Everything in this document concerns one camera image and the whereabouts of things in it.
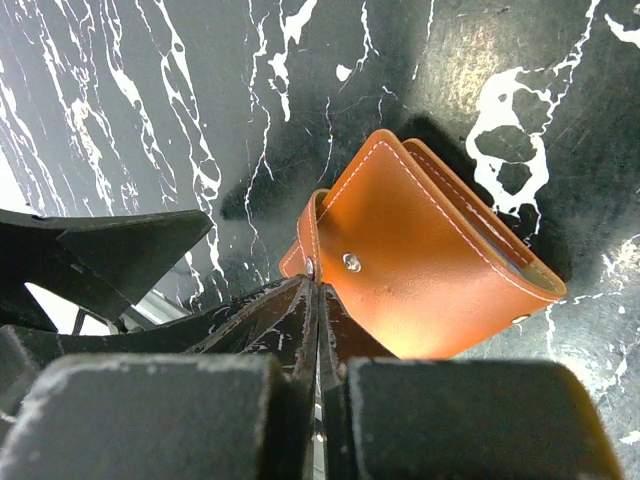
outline leather pouch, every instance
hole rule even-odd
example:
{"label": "leather pouch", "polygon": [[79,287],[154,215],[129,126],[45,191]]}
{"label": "leather pouch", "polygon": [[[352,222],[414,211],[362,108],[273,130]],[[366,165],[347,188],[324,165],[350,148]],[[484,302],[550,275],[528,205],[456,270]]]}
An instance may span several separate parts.
{"label": "leather pouch", "polygon": [[402,358],[450,357],[567,293],[424,143],[387,130],[314,192],[280,270],[333,285]]}

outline metal snap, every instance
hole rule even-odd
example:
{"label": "metal snap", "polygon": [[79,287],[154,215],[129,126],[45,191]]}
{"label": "metal snap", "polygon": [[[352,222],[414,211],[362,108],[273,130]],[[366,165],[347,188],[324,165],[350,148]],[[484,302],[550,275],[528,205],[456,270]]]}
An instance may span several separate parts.
{"label": "metal snap", "polygon": [[347,270],[353,273],[358,273],[362,270],[362,265],[360,264],[360,260],[353,253],[345,253],[342,256],[342,261],[344,262],[344,266],[347,267]]}
{"label": "metal snap", "polygon": [[518,318],[514,318],[513,320],[511,320],[511,323],[514,325],[517,325],[519,323],[524,322],[527,318],[529,318],[531,315],[522,315],[521,317]]}
{"label": "metal snap", "polygon": [[313,278],[314,269],[313,269],[313,260],[311,260],[311,257],[307,257],[306,265],[307,265],[307,275]]}

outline marble countertop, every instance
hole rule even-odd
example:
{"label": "marble countertop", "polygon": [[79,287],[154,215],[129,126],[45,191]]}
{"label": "marble countertop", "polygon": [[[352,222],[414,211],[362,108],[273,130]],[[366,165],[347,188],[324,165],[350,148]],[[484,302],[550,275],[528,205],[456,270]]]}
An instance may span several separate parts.
{"label": "marble countertop", "polygon": [[422,139],[570,289],[462,356],[567,365],[640,478],[635,3],[12,0],[0,144],[41,215],[205,211],[158,286],[197,310],[279,276],[372,131]]}

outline orange leather case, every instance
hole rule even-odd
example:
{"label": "orange leather case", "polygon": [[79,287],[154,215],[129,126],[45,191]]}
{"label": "orange leather case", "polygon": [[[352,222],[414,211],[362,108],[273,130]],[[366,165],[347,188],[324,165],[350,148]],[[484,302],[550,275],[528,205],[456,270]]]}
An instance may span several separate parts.
{"label": "orange leather case", "polygon": [[330,191],[314,192],[297,233],[282,274],[309,270],[332,284],[349,314],[403,358],[455,355],[567,292],[425,144],[387,130]]}

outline leather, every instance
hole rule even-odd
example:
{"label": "leather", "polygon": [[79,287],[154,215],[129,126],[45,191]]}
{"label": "leather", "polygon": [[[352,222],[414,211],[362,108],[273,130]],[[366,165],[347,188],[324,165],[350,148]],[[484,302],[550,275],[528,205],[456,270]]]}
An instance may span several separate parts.
{"label": "leather", "polygon": [[[280,263],[333,285],[393,354],[447,358],[567,293],[566,286],[424,143],[374,132],[316,191]],[[345,253],[361,264],[357,273]]]}

